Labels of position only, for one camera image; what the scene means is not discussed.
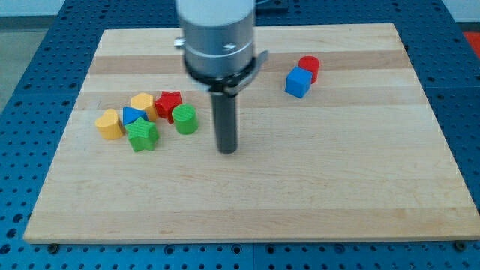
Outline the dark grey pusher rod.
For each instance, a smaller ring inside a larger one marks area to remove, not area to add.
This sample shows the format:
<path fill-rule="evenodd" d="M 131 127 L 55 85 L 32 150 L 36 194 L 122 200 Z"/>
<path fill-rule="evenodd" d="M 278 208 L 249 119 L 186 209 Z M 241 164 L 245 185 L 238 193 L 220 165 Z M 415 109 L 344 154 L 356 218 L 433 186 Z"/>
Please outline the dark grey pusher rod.
<path fill-rule="evenodd" d="M 238 147 L 236 98 L 212 94 L 211 108 L 217 150 L 221 154 L 232 154 Z"/>

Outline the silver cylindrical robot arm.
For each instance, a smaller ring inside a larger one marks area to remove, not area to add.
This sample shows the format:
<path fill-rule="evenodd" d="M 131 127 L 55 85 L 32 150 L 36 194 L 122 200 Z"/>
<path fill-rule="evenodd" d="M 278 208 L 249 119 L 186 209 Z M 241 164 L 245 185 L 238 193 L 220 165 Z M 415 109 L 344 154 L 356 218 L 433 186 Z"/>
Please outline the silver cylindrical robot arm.
<path fill-rule="evenodd" d="M 188 75 L 211 97 L 217 150 L 232 154 L 238 147 L 236 97 L 257 76 L 268 58 L 255 54 L 254 0 L 176 0 Z"/>

